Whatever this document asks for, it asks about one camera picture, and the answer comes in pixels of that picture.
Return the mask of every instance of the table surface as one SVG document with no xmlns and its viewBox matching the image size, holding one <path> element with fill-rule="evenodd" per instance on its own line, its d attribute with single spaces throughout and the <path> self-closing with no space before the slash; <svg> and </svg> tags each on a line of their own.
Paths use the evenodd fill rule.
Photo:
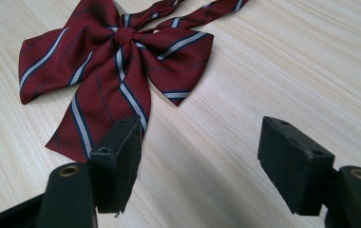
<svg viewBox="0 0 361 228">
<path fill-rule="evenodd" d="M 116 1 L 121 12 L 154 2 Z M 171 17 L 209 2 L 185 1 Z M 77 4 L 0 0 L 0 212 L 71 162 L 44 145 L 77 86 L 22 105 L 17 65 L 22 42 L 61 28 Z M 180 107 L 151 88 L 133 194 L 100 227 L 322 227 L 325 208 L 292 215 L 261 169 L 261 121 L 295 125 L 334 153 L 336 169 L 361 166 L 361 1 L 251 0 L 197 29 L 215 35 L 204 75 Z"/>
</svg>

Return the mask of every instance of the bow tie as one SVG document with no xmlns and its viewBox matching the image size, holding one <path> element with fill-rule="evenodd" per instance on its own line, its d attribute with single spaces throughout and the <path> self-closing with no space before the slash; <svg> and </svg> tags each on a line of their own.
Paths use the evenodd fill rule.
<svg viewBox="0 0 361 228">
<path fill-rule="evenodd" d="M 141 30 L 182 0 L 119 15 L 111 0 L 81 0 L 61 29 L 24 41 L 19 60 L 23 104 L 81 83 L 47 148 L 85 162 L 117 121 L 137 114 L 142 132 L 151 108 L 149 82 L 179 105 L 199 81 L 214 36 L 190 28 L 239 10 L 247 0 L 219 0 Z"/>
</svg>

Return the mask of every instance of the black bracket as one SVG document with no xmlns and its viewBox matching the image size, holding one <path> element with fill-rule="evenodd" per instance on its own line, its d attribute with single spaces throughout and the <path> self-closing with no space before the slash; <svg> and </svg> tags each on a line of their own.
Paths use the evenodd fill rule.
<svg viewBox="0 0 361 228">
<path fill-rule="evenodd" d="M 115 123 L 85 163 L 50 173 L 44 194 L 0 213 L 0 228 L 98 227 L 100 213 L 122 213 L 142 157 L 139 116 Z"/>
<path fill-rule="evenodd" d="M 264 117 L 258 159 L 292 213 L 318 216 L 326 227 L 361 227 L 361 167 L 333 169 L 334 154 L 290 123 Z"/>
</svg>

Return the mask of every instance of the bow knot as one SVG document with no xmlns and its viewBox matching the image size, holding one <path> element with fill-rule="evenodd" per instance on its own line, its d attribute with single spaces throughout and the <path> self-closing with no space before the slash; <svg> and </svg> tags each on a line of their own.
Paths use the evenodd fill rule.
<svg viewBox="0 0 361 228">
<path fill-rule="evenodd" d="M 134 30 L 133 28 L 128 28 L 128 27 L 117 28 L 113 35 L 113 40 L 117 46 L 123 47 L 133 39 L 133 36 L 136 33 L 137 31 Z"/>
</svg>

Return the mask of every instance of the white stripe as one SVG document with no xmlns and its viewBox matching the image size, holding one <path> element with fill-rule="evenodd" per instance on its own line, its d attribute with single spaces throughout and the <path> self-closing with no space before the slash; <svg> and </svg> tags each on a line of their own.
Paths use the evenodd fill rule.
<svg viewBox="0 0 361 228">
<path fill-rule="evenodd" d="M 66 30 L 68 30 L 69 28 L 64 29 L 59 37 L 57 38 L 57 40 L 55 41 L 55 43 L 53 44 L 52 48 L 49 50 L 49 52 L 40 60 L 38 61 L 38 63 L 36 63 L 35 65 L 31 66 L 23 75 L 23 77 L 21 78 L 21 83 L 20 83 L 20 88 L 23 87 L 24 82 L 26 81 L 27 77 L 36 69 L 38 68 L 40 65 L 42 65 L 44 62 L 47 61 L 47 59 L 52 55 L 53 51 L 57 48 L 57 45 L 60 42 L 60 39 L 62 39 L 63 34 L 66 32 Z"/>
<path fill-rule="evenodd" d="M 187 95 L 189 95 L 190 92 L 168 92 L 164 93 L 163 95 L 167 97 L 168 99 L 171 98 L 185 98 Z"/>
<path fill-rule="evenodd" d="M 91 50 L 91 52 L 89 52 L 88 58 L 86 58 L 85 62 L 77 69 L 76 73 L 74 74 L 73 79 L 70 82 L 70 85 L 74 85 L 74 84 L 78 83 L 78 81 L 80 79 L 81 72 L 83 71 L 84 66 L 86 65 L 86 63 L 88 63 L 89 59 L 91 58 L 92 51 L 93 50 Z"/>
<path fill-rule="evenodd" d="M 117 27 L 109 27 L 111 30 L 113 30 L 113 31 L 117 31 L 118 30 L 118 28 Z"/>
<path fill-rule="evenodd" d="M 145 48 L 145 49 L 147 49 L 147 47 L 145 47 L 144 45 L 142 45 L 140 43 L 136 43 L 136 47 L 137 48 Z"/>
<path fill-rule="evenodd" d="M 175 18 L 174 21 L 172 22 L 171 28 L 176 28 L 179 22 L 180 22 L 180 18 L 179 17 Z"/>
<path fill-rule="evenodd" d="M 84 122 L 80 116 L 80 111 L 77 107 L 75 96 L 74 96 L 73 100 L 71 101 L 71 110 L 73 111 L 76 124 L 80 129 L 80 133 L 82 135 L 82 141 L 85 145 L 85 151 L 89 157 L 89 151 L 91 151 L 91 149 L 92 149 L 91 142 L 89 141 L 89 137 L 86 134 L 86 126 L 84 125 Z"/>
<path fill-rule="evenodd" d="M 121 77 L 121 82 L 124 81 L 124 76 L 126 76 L 124 74 L 124 64 L 122 61 L 122 52 L 121 52 L 121 48 L 116 52 L 116 61 L 117 61 L 117 65 L 118 65 L 118 70 L 119 70 L 119 76 Z"/>
<path fill-rule="evenodd" d="M 137 105 L 137 102 L 131 96 L 130 92 L 127 90 L 126 86 L 123 83 L 121 83 L 121 91 L 123 92 L 123 94 L 127 98 L 127 100 L 130 102 L 130 104 L 133 106 L 136 113 L 141 117 L 142 129 L 145 131 L 145 129 L 147 127 L 147 121 L 143 115 L 143 112 L 140 109 L 140 107 Z"/>
<path fill-rule="evenodd" d="M 145 129 L 147 127 L 147 120 L 144 117 L 143 112 L 140 109 L 139 105 L 134 100 L 134 98 L 131 96 L 130 92 L 127 90 L 127 87 L 124 85 L 124 77 L 126 75 L 124 74 L 124 66 L 123 66 L 123 61 L 122 61 L 121 49 L 119 49 L 116 52 L 116 61 L 117 61 L 117 66 L 118 66 L 118 70 L 119 70 L 119 76 L 121 78 L 120 89 L 121 89 L 122 93 L 124 94 L 124 96 L 126 97 L 126 99 L 130 102 L 130 104 L 132 105 L 132 107 L 136 111 L 136 113 L 141 117 L 142 129 L 145 131 Z"/>
<path fill-rule="evenodd" d="M 242 6 L 242 0 L 237 1 L 237 6 L 235 8 L 235 11 L 240 10 L 240 7 Z"/>
<path fill-rule="evenodd" d="M 129 27 L 129 18 L 130 18 L 130 14 L 125 14 L 124 15 L 124 25 L 126 27 Z"/>
<path fill-rule="evenodd" d="M 177 49 L 182 48 L 183 46 L 196 41 L 197 39 L 199 39 L 200 37 L 202 37 L 204 35 L 205 35 L 204 32 L 199 32 L 199 33 L 197 33 L 196 35 L 194 35 L 192 37 L 181 40 L 181 41 L 177 42 L 174 46 L 172 46 L 170 49 L 168 49 L 164 54 L 158 56 L 157 58 L 159 60 L 162 60 L 162 59 L 168 57 L 168 55 L 172 54 Z"/>
</svg>

